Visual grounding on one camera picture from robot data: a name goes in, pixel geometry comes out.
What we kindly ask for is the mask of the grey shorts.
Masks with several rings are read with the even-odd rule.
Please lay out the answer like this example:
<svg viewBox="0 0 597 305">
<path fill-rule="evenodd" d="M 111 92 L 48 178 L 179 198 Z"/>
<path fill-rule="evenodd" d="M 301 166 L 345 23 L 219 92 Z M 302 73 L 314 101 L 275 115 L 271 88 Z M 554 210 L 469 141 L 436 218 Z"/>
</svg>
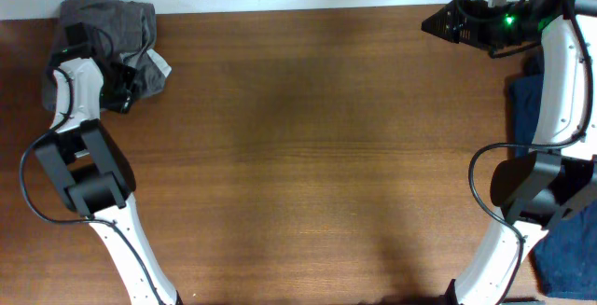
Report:
<svg viewBox="0 0 597 305">
<path fill-rule="evenodd" d="M 52 42 L 50 57 L 41 81 L 44 109 L 56 105 L 56 82 L 51 68 L 73 58 L 66 49 L 93 49 L 103 71 L 110 62 L 121 62 L 138 70 L 135 102 L 154 96 L 165 88 L 172 67 L 156 51 L 158 29 L 155 8 L 150 3 L 121 0 L 64 0 Z"/>
</svg>

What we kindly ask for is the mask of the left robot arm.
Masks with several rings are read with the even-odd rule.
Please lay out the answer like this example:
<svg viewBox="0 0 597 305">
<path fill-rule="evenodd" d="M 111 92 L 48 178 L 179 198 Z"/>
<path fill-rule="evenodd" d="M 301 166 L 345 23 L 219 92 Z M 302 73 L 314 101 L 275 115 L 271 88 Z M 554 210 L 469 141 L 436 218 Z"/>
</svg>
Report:
<svg viewBox="0 0 597 305">
<path fill-rule="evenodd" d="M 103 45 L 106 34 L 86 23 L 64 29 L 48 78 L 56 86 L 55 115 L 26 149 L 34 154 L 62 203 L 101 238 L 133 304 L 179 304 L 138 215 L 130 163 L 100 121 L 104 110 L 129 112 L 137 97 L 136 69 Z"/>
</svg>

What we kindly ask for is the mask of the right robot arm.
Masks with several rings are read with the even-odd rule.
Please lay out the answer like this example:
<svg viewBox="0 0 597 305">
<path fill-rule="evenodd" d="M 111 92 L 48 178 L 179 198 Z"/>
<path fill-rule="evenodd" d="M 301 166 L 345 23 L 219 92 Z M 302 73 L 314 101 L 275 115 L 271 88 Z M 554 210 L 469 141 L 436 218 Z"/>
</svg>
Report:
<svg viewBox="0 0 597 305">
<path fill-rule="evenodd" d="M 541 48 L 538 122 L 525 155 L 501 162 L 491 224 L 449 304 L 503 304 L 521 263 L 560 222 L 596 198 L 596 0 L 451 0 L 422 28 L 494 59 Z"/>
</svg>

